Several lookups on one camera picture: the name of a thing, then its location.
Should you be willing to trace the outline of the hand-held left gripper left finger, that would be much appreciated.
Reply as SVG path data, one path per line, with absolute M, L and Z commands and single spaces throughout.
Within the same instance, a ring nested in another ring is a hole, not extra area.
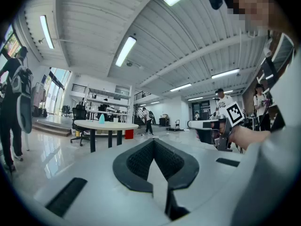
M 131 191 L 113 173 L 113 161 L 139 142 L 90 153 L 52 177 L 34 199 L 46 206 L 73 178 L 87 181 L 63 219 L 72 226 L 163 226 L 170 218 L 151 193 Z

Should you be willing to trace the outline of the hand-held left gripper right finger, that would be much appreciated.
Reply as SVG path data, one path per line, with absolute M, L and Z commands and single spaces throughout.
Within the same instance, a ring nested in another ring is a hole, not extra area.
M 239 183 L 237 167 L 243 155 L 154 139 L 170 155 L 168 166 L 181 166 L 168 179 L 166 212 L 154 210 L 154 220 L 232 220 L 245 182 Z

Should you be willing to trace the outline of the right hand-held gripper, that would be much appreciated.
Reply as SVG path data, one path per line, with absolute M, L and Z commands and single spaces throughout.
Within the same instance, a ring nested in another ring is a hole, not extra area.
M 191 129 L 196 129 L 201 142 L 214 145 L 219 151 L 231 151 L 229 137 L 233 127 L 244 120 L 244 114 L 237 102 L 225 107 L 224 114 L 216 113 L 209 120 L 188 121 Z M 219 129 L 220 136 L 212 138 L 211 129 Z

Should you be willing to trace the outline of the person's right forearm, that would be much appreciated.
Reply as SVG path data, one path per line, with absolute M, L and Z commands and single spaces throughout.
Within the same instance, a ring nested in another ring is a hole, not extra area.
M 270 131 L 254 131 L 242 126 L 233 127 L 229 141 L 244 150 L 253 143 L 261 143 L 271 135 Z

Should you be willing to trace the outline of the person's right hand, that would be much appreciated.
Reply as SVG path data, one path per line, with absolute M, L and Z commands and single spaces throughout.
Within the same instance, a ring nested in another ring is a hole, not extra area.
M 220 136 L 220 123 L 218 121 L 214 121 L 211 123 L 212 130 L 212 138 L 218 138 Z

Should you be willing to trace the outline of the black cart with box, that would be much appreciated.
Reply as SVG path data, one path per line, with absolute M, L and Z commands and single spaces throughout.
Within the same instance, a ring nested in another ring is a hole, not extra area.
M 159 125 L 163 127 L 168 127 L 170 126 L 170 119 L 167 114 L 162 114 L 160 119 L 159 119 Z

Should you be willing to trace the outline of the black staircase railing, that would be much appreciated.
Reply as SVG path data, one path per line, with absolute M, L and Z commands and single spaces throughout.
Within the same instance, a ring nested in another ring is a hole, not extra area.
M 140 91 L 134 95 L 134 100 L 139 100 L 139 99 L 142 99 L 149 95 L 151 95 L 151 93 L 145 92 L 145 91 Z

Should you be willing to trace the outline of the wooden steps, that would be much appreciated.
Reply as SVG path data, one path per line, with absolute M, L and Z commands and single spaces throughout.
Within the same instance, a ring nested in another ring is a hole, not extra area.
M 72 119 L 57 115 L 47 117 L 33 117 L 32 128 L 48 134 L 68 137 L 71 135 Z

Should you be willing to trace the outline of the white shelving rack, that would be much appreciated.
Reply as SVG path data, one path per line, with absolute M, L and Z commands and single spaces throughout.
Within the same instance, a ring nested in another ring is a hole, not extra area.
M 87 87 L 85 106 L 89 120 L 98 120 L 103 113 L 106 121 L 118 118 L 119 122 L 126 122 L 129 115 L 130 96 L 123 92 L 116 93 Z

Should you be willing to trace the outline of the glass entrance doors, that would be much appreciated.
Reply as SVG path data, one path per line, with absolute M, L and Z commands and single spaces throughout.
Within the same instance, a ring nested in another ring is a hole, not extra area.
M 59 115 L 63 106 L 63 97 L 71 72 L 52 67 L 46 80 L 45 109 L 50 115 Z

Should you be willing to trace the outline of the grey office chair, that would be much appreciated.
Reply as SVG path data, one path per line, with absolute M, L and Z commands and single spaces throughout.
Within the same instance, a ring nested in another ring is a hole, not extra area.
M 25 147 L 29 151 L 29 140 L 28 135 L 32 131 L 32 107 L 31 107 L 31 97 L 21 93 L 17 99 L 16 104 L 16 114 L 18 124 L 21 128 L 21 131 L 25 133 Z

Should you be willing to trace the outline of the clothes rack with garments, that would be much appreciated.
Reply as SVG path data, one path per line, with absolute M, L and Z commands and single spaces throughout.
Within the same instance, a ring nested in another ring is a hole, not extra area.
M 32 96 L 32 116 L 39 117 L 40 113 L 40 103 L 46 101 L 46 90 L 44 84 L 37 82 L 31 91 Z

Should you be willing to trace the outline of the grey and black backpack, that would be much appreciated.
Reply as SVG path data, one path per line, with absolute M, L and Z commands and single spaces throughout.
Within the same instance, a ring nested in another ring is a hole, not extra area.
M 13 93 L 22 93 L 27 96 L 31 95 L 33 75 L 29 68 L 20 66 L 17 68 L 14 76 L 10 79 Z

